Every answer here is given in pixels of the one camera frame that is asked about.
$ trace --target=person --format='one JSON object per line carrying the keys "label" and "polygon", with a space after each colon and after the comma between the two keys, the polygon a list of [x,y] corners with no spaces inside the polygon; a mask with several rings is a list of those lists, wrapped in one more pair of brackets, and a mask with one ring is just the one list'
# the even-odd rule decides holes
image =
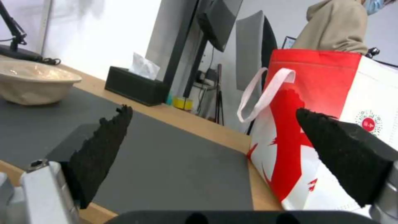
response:
{"label": "person", "polygon": [[292,48],[366,55],[368,16],[396,0],[324,0],[308,8],[305,26]]}

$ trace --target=face mask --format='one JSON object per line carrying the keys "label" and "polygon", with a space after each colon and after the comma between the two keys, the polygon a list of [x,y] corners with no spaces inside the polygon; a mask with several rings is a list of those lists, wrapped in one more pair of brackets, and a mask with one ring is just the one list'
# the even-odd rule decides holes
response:
{"label": "face mask", "polygon": [[366,0],[364,6],[370,16],[384,7],[384,0]]}

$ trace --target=hood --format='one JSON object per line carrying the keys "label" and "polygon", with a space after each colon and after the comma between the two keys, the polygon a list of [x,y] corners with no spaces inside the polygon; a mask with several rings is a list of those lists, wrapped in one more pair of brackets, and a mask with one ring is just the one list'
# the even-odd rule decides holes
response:
{"label": "hood", "polygon": [[[331,1],[337,1],[337,0],[324,0],[313,6],[310,6],[307,10],[307,21],[310,21],[314,17],[315,13],[317,13],[321,8],[323,8]],[[351,0],[351,1],[361,3],[361,0]]]}

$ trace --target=white bag handle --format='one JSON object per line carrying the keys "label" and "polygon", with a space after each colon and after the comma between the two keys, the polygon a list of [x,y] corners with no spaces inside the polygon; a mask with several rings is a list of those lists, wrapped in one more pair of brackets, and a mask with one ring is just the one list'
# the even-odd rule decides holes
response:
{"label": "white bag handle", "polygon": [[256,84],[259,80],[261,80],[262,74],[267,71],[267,68],[261,68],[257,74],[254,76],[254,78],[250,81],[249,85],[246,87],[245,91],[243,92],[242,99],[240,101],[240,105],[238,108],[238,118],[241,123],[247,123],[252,120],[254,120],[257,115],[264,109],[266,108],[273,98],[275,97],[276,93],[282,86],[282,84],[285,83],[294,83],[295,78],[296,78],[296,72],[294,70],[290,69],[280,69],[272,78],[272,80],[269,82],[267,88],[261,95],[260,99],[258,102],[255,104],[253,111],[247,118],[242,117],[242,110],[246,106],[247,102],[249,101],[249,98],[256,87]]}

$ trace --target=computer monitor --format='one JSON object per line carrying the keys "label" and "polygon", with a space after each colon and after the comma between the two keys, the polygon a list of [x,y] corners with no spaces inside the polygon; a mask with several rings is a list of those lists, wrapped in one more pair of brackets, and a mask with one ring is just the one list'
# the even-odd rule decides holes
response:
{"label": "computer monitor", "polygon": [[198,23],[205,37],[219,51],[224,52],[243,0],[213,0],[198,13]]}

